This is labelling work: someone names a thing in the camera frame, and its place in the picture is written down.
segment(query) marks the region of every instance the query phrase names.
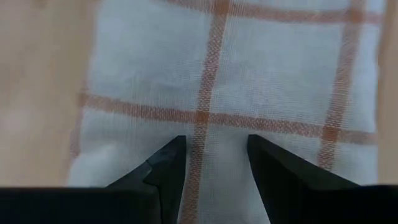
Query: fabric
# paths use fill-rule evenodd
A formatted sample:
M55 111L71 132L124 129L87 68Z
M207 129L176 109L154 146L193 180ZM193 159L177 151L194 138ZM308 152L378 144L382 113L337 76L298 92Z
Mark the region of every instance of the fabric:
M246 153L259 134L377 181L381 0L105 0L70 185L105 186L187 135L181 223L268 223Z

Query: orange stripe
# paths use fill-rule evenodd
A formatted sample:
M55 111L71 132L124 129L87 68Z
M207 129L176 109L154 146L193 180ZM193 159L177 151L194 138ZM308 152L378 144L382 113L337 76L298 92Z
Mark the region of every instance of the orange stripe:
M282 121L265 118L251 118L240 115L218 114L210 115L210 123L248 128L273 133L298 134L309 138L318 138L322 134L322 126L293 121Z
M209 122L211 91L216 81L229 4L229 0L217 0L210 8L214 16L211 22L207 55L198 96L193 146L182 202L181 223L191 224L196 223L197 220L200 176Z
M212 2L209 0L167 0L169 3L176 4L189 9L216 13ZM264 19L278 22L312 22L312 23L336 23L353 22L379 25L382 16L375 12L363 12L353 9L352 11L329 10L329 11L298 11L283 10L274 7L267 7L260 4L250 4L246 2L232 2L228 12L229 16Z
M157 121L171 121L177 123L198 123L231 126L236 128L247 128L273 133L297 134L308 138L319 138L322 136L323 126L307 124L294 121L273 120L265 118L252 118L249 116L204 113L202 111L182 111L176 109L158 108L155 106L137 105L110 99L105 96L81 94L81 102L94 110L109 113L123 114L143 119L154 119ZM350 131L335 129L338 142L350 144L372 145L376 143L376 134L362 131Z
M109 113L119 113L127 116L153 119L157 121L173 121L179 123L193 123L196 113L194 111L181 111L176 109L158 108L112 100L104 96L82 94L85 106Z
M364 1L351 0L351 7L355 9L362 9L364 6ZM319 166L327 170L332 169L335 159L336 143L340 135L339 130L341 129L348 104L352 82L352 70L358 51L360 32L361 26L352 23L347 23L343 31L343 40L341 41L342 45L340 47L336 78L333 84L333 93L321 136L321 149L318 155Z

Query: dish towel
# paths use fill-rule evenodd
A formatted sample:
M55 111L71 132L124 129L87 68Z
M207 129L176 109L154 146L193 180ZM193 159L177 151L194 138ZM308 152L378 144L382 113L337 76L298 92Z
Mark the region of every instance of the dish towel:
M377 181L382 0L104 0L71 186L106 186L187 135L180 223L268 223L246 153L259 134Z

